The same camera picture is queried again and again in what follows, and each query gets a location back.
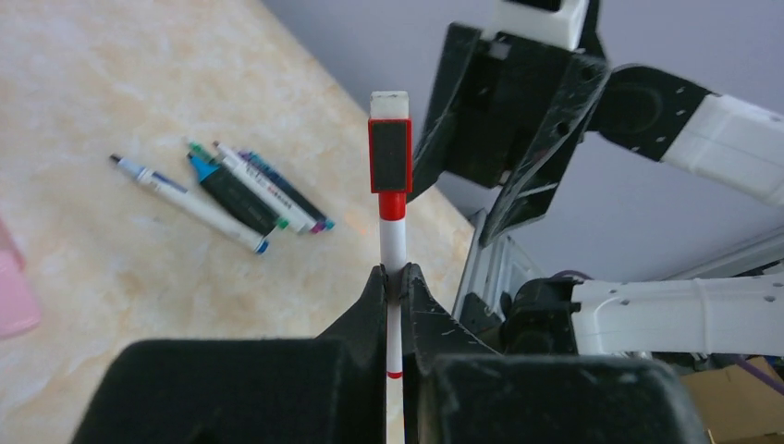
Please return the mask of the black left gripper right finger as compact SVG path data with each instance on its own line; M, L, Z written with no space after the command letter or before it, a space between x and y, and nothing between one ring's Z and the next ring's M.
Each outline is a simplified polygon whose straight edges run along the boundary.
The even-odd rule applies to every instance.
M488 406L487 347L435 300L421 268L402 272L404 441L467 443L473 414Z

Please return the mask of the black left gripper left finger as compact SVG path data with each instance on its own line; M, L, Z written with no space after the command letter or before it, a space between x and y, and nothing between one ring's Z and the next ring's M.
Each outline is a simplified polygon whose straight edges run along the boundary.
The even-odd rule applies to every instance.
M319 339L336 347L327 413L331 443L386 441L386 271L372 268L359 299Z

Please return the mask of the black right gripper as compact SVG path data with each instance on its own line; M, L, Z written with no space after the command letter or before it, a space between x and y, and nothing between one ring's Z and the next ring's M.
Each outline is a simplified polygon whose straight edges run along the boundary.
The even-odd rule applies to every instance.
M413 155L414 193L445 172L499 188L482 245L543 217L609 75L595 25L566 50L450 24Z

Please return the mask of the red capped white pen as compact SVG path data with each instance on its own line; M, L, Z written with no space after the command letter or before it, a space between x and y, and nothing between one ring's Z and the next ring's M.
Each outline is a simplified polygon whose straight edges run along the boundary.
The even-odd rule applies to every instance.
M377 196L380 264L386 273L386 374L403 376L401 287L408 263L406 214L412 191L412 122L405 91L370 94L368 146L371 193Z

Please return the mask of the white grey marker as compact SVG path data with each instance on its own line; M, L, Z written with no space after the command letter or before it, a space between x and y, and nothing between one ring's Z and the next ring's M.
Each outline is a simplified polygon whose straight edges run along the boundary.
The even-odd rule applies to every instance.
M287 228L296 233L312 232L316 227L315 221L272 180L227 145L214 141L213 146L219 153L221 164L283 218L287 222Z

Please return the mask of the white pen blue cap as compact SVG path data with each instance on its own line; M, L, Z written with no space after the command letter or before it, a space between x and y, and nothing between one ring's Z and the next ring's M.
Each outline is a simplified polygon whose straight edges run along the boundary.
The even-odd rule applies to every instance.
M188 189L159 171L138 164L119 154L110 154L109 158L119 170L123 171L141 188L156 194L195 220L219 231L255 254L262 254L267 250L268 241L264 235L242 224L225 211L195 197Z

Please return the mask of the pink highlighter marker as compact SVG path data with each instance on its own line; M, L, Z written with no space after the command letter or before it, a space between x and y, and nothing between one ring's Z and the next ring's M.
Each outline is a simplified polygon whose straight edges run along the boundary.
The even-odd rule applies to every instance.
M16 337L37 327L41 309L25 274L25 259L1 221L1 339Z

